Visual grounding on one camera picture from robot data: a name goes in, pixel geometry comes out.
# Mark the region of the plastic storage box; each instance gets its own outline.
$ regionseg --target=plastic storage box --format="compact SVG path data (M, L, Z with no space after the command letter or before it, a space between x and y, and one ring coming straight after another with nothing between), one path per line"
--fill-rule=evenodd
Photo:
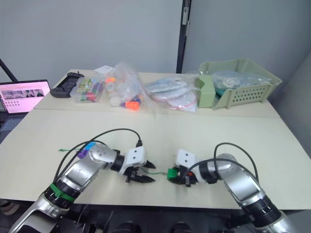
M101 98L103 89L102 80L93 77L81 77L70 95L77 103L94 103Z
M216 71L220 70L233 70L239 73L254 73L271 79L270 84L255 85L242 87L239 89L227 89L219 100L215 98L213 104L216 108L230 108L234 105L252 103L252 102L264 102L272 91L279 85L282 80L265 70L263 67L249 59L236 59L231 61L222 62L204 62L199 67L199 80L201 81L199 87L201 87L199 107L205 107L210 101L210 94L204 92L204 76L212 75Z

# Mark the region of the bag of white items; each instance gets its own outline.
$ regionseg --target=bag of white items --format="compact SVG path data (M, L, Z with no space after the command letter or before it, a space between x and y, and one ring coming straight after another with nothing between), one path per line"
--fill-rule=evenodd
M173 75L147 84L146 90L152 99L166 103L170 109L195 112L198 101L193 82L193 75Z

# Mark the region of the small bottle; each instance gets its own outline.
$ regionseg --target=small bottle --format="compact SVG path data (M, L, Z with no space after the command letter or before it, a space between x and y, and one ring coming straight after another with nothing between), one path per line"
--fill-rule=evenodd
M109 97L109 103L112 107L119 107L121 104L121 98L116 88L116 78L110 77L105 81L105 88Z

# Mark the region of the white table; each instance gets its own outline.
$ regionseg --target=white table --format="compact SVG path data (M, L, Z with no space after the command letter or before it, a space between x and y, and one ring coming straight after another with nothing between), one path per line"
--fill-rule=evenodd
M93 70L80 70L80 69L71 69L70 72L79 71L81 74L89 77L97 77L98 74ZM152 82L160 78L164 78L172 74L164 73L140 73L141 79L144 83ZM72 98L68 99L57 99L54 98L51 94L48 94L36 107L35 109L55 109L55 110L83 110L83 111L103 111L103 112L116 112L116 113L133 113L125 108L114 108L109 105L108 96L103 92L102 97L98 103L74 103ZM152 111L142 108L140 113L151 113ZM172 111L167 109L157 108L156 112L158 114L183 114L189 115L182 111ZM203 116L232 116L232 117L278 117L278 113L272 107L272 105L266 101L265 103L250 103L239 106L234 106L230 110L226 108L221 108L217 110L212 110L210 108L198 109L197 115Z
M35 109L0 145L0 198L36 200L52 182L64 155L59 148L69 149L120 127L140 133L157 171L173 166L179 148L206 159L212 157L216 144L236 143L253 156L260 183L279 209L311 209L309 157L280 118L255 116ZM130 132L114 132L101 140L125 152L134 147L137 138ZM232 153L252 170L237 149L224 146L219 149L223 152ZM222 182L186 188L168 182L163 175L153 177L154 183L126 183L124 176L103 170L76 203L239 209Z

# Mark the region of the plastic bag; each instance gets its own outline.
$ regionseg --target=plastic bag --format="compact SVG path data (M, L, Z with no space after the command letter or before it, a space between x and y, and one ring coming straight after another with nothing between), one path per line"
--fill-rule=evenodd
M139 74L129 64L118 63L105 78L109 103L137 111L142 103L154 109Z
M150 97L162 106L173 110L195 112L197 96L194 92L195 76L173 75L146 84Z
M213 82L216 89L237 89L246 86L263 85L271 79L252 73L238 73L232 70L222 70L213 73Z

